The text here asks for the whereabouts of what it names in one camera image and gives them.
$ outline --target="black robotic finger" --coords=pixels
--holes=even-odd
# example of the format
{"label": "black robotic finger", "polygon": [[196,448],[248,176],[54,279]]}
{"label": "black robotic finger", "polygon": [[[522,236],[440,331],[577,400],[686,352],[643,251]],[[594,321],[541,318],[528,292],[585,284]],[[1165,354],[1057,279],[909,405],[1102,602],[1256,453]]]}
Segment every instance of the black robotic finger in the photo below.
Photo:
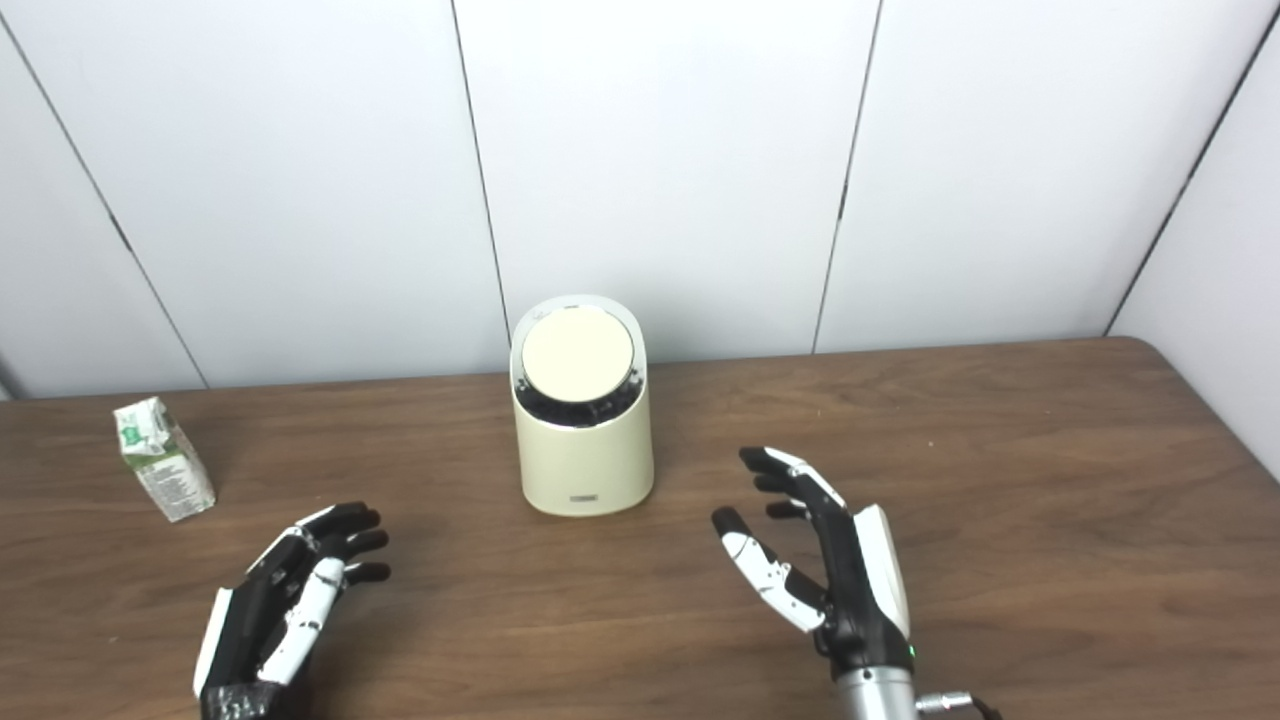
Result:
{"label": "black robotic finger", "polygon": [[347,570],[343,573],[347,585],[380,583],[390,577],[392,568],[385,562],[356,562],[355,565],[347,565]]}
{"label": "black robotic finger", "polygon": [[388,536],[387,530],[381,528],[374,530],[364,530],[347,538],[346,552],[342,555],[342,557],[346,560],[351,560],[352,557],[360,555],[361,552],[370,552],[380,547],[387,547],[388,542],[390,542],[390,536]]}
{"label": "black robotic finger", "polygon": [[769,454],[764,447],[744,447],[737,451],[742,464],[758,475],[787,477],[791,465],[785,460]]}
{"label": "black robotic finger", "polygon": [[764,514],[774,520],[785,520],[788,518],[800,518],[801,520],[809,519],[809,511],[794,502],[771,502],[764,506]]}
{"label": "black robotic finger", "polygon": [[370,530],[381,523],[376,510],[370,510],[364,502],[342,502],[315,515],[303,518],[298,527],[320,539],[326,536],[351,536]]}
{"label": "black robotic finger", "polygon": [[795,482],[787,477],[756,475],[754,482],[755,482],[755,489],[760,492],[780,492],[786,495],[795,495]]}

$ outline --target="cylindrical container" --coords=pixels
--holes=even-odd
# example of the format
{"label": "cylindrical container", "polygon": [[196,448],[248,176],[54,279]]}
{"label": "cylindrical container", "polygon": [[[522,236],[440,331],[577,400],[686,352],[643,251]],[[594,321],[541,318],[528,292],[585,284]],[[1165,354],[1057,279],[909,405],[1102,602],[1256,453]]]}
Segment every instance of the cylindrical container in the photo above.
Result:
{"label": "cylindrical container", "polygon": [[911,674],[901,667],[864,667],[836,683],[847,720],[919,720]]}
{"label": "cylindrical container", "polygon": [[552,515],[604,515],[653,488],[640,324],[594,295],[539,304],[516,325],[511,395],[525,498]]}

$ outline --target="cable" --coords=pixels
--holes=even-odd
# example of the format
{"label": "cable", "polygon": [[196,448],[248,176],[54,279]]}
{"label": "cable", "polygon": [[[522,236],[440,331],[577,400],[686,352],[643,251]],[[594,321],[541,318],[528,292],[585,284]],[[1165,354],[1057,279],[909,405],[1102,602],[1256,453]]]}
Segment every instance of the cable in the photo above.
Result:
{"label": "cable", "polygon": [[982,720],[1005,720],[1004,715],[998,710],[991,707],[986,702],[978,700],[977,696],[970,696],[973,698],[973,707],[982,714]]}

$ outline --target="robotic hand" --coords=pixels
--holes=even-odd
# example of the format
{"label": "robotic hand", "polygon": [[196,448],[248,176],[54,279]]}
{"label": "robotic hand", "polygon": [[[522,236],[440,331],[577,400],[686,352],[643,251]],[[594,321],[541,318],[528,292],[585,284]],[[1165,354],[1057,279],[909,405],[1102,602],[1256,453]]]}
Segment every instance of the robotic hand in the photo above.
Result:
{"label": "robotic hand", "polygon": [[384,547],[378,511],[334,505],[288,528],[244,573],[219,588],[196,660],[202,720],[306,720],[306,662],[338,596],[381,582],[390,568],[351,562]]}
{"label": "robotic hand", "polygon": [[1000,712],[969,693],[915,698],[915,650],[910,644],[906,593],[888,519],[878,505],[850,514],[845,500],[808,462],[772,447],[744,447],[739,455],[756,474],[762,492],[786,501],[765,507],[771,518],[804,518],[822,547],[829,587],[778,560],[732,507],[712,514],[712,524],[751,587],[792,625],[813,634],[831,662],[849,720],[919,720],[920,715],[974,707],[986,720]]}

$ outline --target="white wall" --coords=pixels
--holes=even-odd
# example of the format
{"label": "white wall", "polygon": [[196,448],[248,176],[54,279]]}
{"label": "white wall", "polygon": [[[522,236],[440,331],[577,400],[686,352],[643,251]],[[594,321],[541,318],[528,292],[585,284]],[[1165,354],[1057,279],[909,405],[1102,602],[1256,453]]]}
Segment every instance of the white wall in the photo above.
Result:
{"label": "white wall", "polygon": [[460,0],[511,323],[630,307],[654,360],[809,352],[876,0]]}
{"label": "white wall", "polygon": [[1280,475],[1280,37],[1262,49],[1111,334],[1156,346]]}
{"label": "white wall", "polygon": [[884,0],[818,350],[1101,334],[1275,0]]}
{"label": "white wall", "polygon": [[0,375],[35,397],[202,387],[3,28]]}
{"label": "white wall", "polygon": [[504,365],[448,3],[0,10],[211,386]]}

